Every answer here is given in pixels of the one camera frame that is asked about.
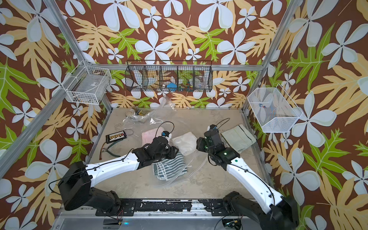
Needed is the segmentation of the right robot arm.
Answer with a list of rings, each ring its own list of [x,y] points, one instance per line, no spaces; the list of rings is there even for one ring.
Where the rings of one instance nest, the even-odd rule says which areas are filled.
[[[208,155],[216,166],[234,176],[253,196],[254,201],[231,192],[223,198],[227,216],[246,216],[263,230],[294,230],[299,226],[298,205],[291,196],[283,196],[260,178],[230,147],[225,147],[216,125],[196,141],[196,148]]]

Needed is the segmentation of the pale green towel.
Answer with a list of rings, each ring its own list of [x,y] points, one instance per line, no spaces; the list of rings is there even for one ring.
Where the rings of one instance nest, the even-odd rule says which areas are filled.
[[[254,135],[243,124],[224,131],[221,135],[228,145],[239,154],[256,143]]]

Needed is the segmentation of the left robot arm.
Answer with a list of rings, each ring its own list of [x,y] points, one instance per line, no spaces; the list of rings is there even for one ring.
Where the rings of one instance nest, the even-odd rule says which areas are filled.
[[[136,171],[164,159],[174,159],[179,149],[170,146],[171,137],[171,133],[164,131],[151,143],[133,149],[124,156],[95,164],[73,163],[58,183],[64,209],[72,211],[88,206],[108,215],[119,214],[122,204],[117,193],[97,189],[95,185],[119,174]]]

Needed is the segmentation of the green white striped towel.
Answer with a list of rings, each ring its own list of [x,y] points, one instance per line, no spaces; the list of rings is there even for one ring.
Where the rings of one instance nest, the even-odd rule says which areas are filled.
[[[152,165],[154,175],[161,181],[175,180],[187,173],[186,162],[181,152],[174,159],[163,159]]]

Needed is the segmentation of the pink towel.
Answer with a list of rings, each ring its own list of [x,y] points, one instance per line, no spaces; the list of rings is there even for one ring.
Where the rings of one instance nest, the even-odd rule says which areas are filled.
[[[153,139],[159,137],[164,132],[162,127],[154,128],[142,133],[142,145],[151,144]]]

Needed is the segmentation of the clear plastic vacuum bag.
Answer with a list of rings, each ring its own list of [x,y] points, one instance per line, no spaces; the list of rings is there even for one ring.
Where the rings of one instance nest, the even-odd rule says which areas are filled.
[[[122,128],[128,135],[127,143],[130,148],[142,147],[142,133],[154,128],[162,127],[164,131],[171,133],[170,146],[174,146],[172,139],[192,132],[198,139],[201,132],[207,127],[196,120],[197,112],[190,109],[176,109],[170,99],[164,98],[159,104],[149,110],[150,113],[144,117],[128,117],[125,113],[125,118],[122,122]],[[207,160],[207,155],[196,150],[194,153],[184,156],[186,162],[187,173],[177,177],[171,181],[161,181],[153,173],[152,165],[148,166],[151,170],[150,180],[157,187],[169,187],[179,184],[192,177]]]

